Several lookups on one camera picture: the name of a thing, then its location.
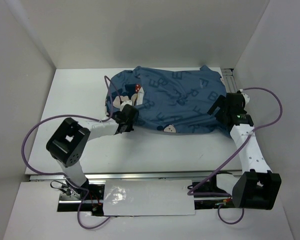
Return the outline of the white pillow yellow trim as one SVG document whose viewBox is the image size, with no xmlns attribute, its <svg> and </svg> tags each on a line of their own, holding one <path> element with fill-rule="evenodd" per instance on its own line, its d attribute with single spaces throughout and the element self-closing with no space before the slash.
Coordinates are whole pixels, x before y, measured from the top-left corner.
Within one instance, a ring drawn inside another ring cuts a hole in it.
<svg viewBox="0 0 300 240">
<path fill-rule="evenodd" d="M 144 95 L 145 93 L 143 91 L 139 91 L 138 93 L 135 94 L 135 106 L 139 106 L 143 104 L 144 101 Z"/>
</svg>

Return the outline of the blue cartoon print pillowcase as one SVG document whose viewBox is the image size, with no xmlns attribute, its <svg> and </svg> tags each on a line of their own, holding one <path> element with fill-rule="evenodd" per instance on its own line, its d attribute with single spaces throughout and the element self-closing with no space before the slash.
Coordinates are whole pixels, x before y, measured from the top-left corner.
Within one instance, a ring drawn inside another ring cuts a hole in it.
<svg viewBox="0 0 300 240">
<path fill-rule="evenodd" d="M 105 111 L 119 111 L 131 100 L 138 109 L 135 125 L 176 134 L 227 133 L 226 127 L 207 114 L 213 103 L 227 91 L 219 72 L 206 65 L 198 70 L 170 71 L 137 66 L 111 78 Z M 135 94 L 144 92 L 143 104 L 135 105 Z"/>
</svg>

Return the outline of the white cover sheet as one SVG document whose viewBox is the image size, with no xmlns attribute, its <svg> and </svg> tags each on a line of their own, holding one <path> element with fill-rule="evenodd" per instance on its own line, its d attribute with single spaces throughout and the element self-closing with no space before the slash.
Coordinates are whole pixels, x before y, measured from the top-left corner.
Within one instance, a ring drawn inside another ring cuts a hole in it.
<svg viewBox="0 0 300 240">
<path fill-rule="evenodd" d="M 107 180 L 105 216 L 190 216 L 196 213 L 188 195 L 191 180 Z"/>
</svg>

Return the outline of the aluminium side rail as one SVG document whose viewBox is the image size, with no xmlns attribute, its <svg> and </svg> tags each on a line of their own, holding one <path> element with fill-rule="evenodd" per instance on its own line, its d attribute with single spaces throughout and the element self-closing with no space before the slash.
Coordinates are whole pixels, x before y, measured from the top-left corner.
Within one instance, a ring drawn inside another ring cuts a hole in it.
<svg viewBox="0 0 300 240">
<path fill-rule="evenodd" d="M 238 87 L 234 77 L 233 68 L 221 68 L 221 75 L 227 92 L 236 93 Z"/>
</svg>

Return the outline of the aluminium front rail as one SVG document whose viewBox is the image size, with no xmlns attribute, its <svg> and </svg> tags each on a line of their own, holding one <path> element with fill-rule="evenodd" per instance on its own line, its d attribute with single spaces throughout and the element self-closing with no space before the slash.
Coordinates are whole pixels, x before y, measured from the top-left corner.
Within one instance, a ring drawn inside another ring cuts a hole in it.
<svg viewBox="0 0 300 240">
<path fill-rule="evenodd" d="M 234 176 L 240 176 L 241 170 L 226 170 Z M 138 172 L 138 173 L 98 173 L 86 174 L 86 178 L 92 180 L 144 180 L 144 179 L 203 179 L 210 175 L 210 171 L 175 171 L 175 172 Z M 62 175 L 30 175 L 30 182 L 64 180 Z"/>
</svg>

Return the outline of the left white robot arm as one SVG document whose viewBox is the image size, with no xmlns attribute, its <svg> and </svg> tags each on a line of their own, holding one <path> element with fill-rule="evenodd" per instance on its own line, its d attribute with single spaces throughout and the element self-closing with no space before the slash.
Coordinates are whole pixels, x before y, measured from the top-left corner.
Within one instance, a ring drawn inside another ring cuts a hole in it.
<svg viewBox="0 0 300 240">
<path fill-rule="evenodd" d="M 78 200 L 87 197 L 90 183 L 82 170 L 80 158 L 88 141 L 133 131 L 133 124 L 139 117 L 139 111 L 125 105 L 114 112 L 105 122 L 88 120 L 82 125 L 71 117 L 66 118 L 46 144 L 46 150 L 57 160 L 66 183 L 71 186 L 71 194 Z"/>
</svg>

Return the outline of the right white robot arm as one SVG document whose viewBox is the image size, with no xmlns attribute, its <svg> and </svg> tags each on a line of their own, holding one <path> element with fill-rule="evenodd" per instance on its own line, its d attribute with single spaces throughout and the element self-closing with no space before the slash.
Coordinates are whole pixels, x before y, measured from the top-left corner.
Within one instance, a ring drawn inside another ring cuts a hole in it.
<svg viewBox="0 0 300 240">
<path fill-rule="evenodd" d="M 208 114 L 225 125 L 233 139 L 241 162 L 242 175 L 218 173 L 208 184 L 213 196 L 223 192 L 232 196 L 236 208 L 271 210 L 275 204 L 282 180 L 272 172 L 260 150 L 254 123 L 245 111 L 249 97 L 245 93 L 220 95 Z"/>
</svg>

